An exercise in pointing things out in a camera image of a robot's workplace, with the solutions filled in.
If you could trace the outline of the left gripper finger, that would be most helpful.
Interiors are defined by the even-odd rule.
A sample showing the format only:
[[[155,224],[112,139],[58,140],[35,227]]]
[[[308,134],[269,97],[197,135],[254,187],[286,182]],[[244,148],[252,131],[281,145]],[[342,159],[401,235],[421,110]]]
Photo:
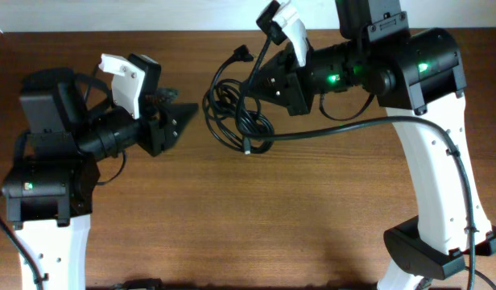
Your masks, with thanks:
[[[178,97],[179,92],[177,89],[158,88],[154,93],[149,93],[145,96],[145,110],[161,110],[165,105],[173,103]]]
[[[169,150],[176,145],[185,127],[198,111],[197,103],[163,103],[159,105],[161,119],[159,130],[163,137],[162,150]]]

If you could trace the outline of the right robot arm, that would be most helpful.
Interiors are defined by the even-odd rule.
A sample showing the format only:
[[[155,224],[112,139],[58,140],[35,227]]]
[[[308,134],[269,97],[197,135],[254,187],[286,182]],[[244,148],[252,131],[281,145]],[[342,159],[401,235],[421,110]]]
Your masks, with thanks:
[[[396,0],[339,1],[344,42],[314,49],[296,8],[270,2],[259,28],[286,48],[257,64],[243,90],[307,114],[316,95],[361,86],[382,118],[337,126],[341,133],[390,123],[414,185],[418,213],[384,233],[391,262],[379,289],[426,289],[461,271],[476,275],[477,256],[496,253],[473,177],[465,136],[465,73],[456,40],[444,29],[412,35]]]

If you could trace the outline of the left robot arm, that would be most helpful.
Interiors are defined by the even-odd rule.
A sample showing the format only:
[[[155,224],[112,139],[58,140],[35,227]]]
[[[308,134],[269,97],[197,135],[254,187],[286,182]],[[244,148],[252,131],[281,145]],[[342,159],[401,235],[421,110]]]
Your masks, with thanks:
[[[125,158],[137,145],[151,156],[174,147],[196,114],[195,103],[174,102],[154,69],[141,81],[139,114],[118,102],[103,81],[70,68],[50,68],[23,79],[20,103],[29,127],[16,139],[0,196],[0,227],[21,262],[25,289],[82,289],[98,163]]]

